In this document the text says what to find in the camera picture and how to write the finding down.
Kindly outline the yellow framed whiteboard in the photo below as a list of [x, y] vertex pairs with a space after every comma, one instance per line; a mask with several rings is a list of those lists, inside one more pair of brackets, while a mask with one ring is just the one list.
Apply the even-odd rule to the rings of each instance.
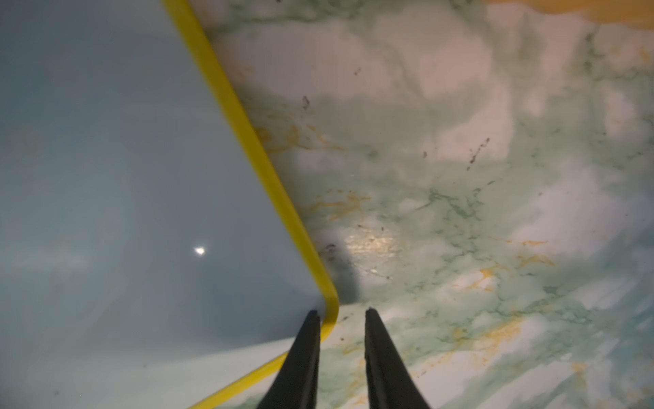
[[2, 407], [216, 407], [338, 308], [187, 2], [1, 4]]

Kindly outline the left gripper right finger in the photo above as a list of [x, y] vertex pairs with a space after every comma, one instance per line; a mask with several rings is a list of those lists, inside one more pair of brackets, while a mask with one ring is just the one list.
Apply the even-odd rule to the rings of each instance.
[[366, 310], [364, 327], [369, 408], [429, 408], [374, 308]]

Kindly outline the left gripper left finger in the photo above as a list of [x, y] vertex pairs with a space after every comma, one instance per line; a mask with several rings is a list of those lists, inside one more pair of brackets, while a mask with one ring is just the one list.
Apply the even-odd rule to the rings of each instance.
[[315, 409], [320, 364], [321, 321], [308, 313], [284, 364], [257, 409]]

